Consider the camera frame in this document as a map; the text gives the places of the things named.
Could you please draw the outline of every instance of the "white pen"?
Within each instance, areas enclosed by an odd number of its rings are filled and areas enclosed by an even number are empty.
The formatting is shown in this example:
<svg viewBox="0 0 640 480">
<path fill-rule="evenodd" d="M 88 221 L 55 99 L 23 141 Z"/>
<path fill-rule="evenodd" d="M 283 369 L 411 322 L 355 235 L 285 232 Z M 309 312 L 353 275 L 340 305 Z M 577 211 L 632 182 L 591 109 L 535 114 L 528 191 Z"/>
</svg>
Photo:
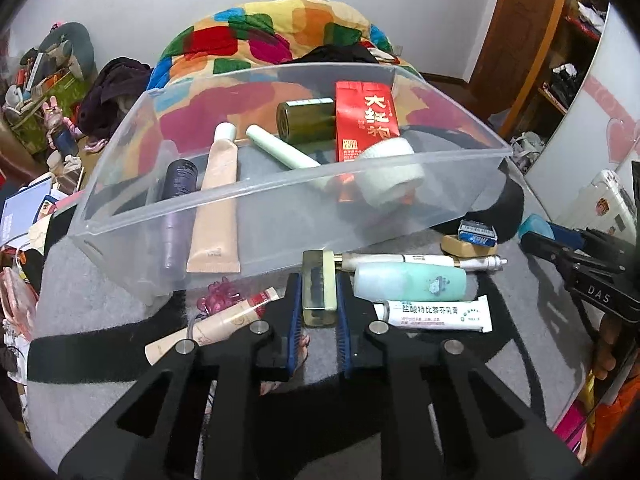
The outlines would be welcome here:
<svg viewBox="0 0 640 480">
<path fill-rule="evenodd" d="M 358 264 L 369 262 L 407 262 L 412 264 L 440 265 L 443 267 L 459 267 L 474 272 L 477 270 L 500 270 L 507 260 L 498 255 L 479 258 L 459 258 L 438 254 L 357 254 L 343 253 L 334 256 L 336 266 L 345 272 L 355 272 Z"/>
</svg>

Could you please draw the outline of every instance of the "pink bag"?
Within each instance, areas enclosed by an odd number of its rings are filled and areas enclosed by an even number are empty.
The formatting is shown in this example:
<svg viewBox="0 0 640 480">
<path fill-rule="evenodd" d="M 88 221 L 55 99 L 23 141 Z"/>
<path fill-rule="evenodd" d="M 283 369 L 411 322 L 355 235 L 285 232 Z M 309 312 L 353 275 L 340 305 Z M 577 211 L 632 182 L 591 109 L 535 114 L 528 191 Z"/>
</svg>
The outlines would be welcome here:
<svg viewBox="0 0 640 480">
<path fill-rule="evenodd" d="M 10 267 L 0 272 L 0 303 L 6 320 L 18 334 L 31 341 L 36 314 L 37 296 L 33 287 L 25 283 Z"/>
</svg>

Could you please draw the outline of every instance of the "colorful comforter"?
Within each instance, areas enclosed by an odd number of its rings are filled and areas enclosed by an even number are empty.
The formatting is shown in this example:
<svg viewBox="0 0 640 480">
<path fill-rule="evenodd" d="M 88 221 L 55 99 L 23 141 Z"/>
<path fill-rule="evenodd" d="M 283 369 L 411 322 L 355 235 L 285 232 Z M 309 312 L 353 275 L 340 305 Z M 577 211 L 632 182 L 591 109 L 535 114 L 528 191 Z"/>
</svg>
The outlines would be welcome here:
<svg viewBox="0 0 640 480">
<path fill-rule="evenodd" d="M 324 44 L 362 43 L 392 55 L 386 35 L 353 7 L 329 0 L 251 2 L 182 31 L 162 53 L 148 88 L 186 77 L 279 64 Z M 417 74 L 397 57 L 391 61 Z"/>
</svg>

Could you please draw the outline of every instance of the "blue notebook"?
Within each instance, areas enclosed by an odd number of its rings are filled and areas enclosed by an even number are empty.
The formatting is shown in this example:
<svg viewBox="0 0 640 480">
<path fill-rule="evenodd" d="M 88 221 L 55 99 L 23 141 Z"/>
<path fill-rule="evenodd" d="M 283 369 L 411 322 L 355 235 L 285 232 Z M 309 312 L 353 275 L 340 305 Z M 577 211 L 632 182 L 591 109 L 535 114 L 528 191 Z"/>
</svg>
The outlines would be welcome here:
<svg viewBox="0 0 640 480">
<path fill-rule="evenodd" d="M 28 243 L 29 227 L 33 225 L 33 219 L 38 214 L 42 200 L 51 192 L 51 186 L 52 178 L 46 178 L 21 189 L 4 201 L 0 221 L 0 244 L 18 249 Z"/>
</svg>

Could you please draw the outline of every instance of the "red box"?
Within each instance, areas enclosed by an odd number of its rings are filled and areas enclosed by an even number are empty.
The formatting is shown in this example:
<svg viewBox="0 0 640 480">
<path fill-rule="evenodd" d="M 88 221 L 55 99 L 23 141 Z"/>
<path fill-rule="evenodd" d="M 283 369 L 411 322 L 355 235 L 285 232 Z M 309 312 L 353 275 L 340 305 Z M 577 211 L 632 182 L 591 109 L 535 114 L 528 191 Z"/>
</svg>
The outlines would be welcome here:
<svg viewBox="0 0 640 480">
<path fill-rule="evenodd" d="M 335 84 L 335 158 L 353 160 L 380 140 L 399 137 L 391 88 L 382 83 Z"/>
</svg>

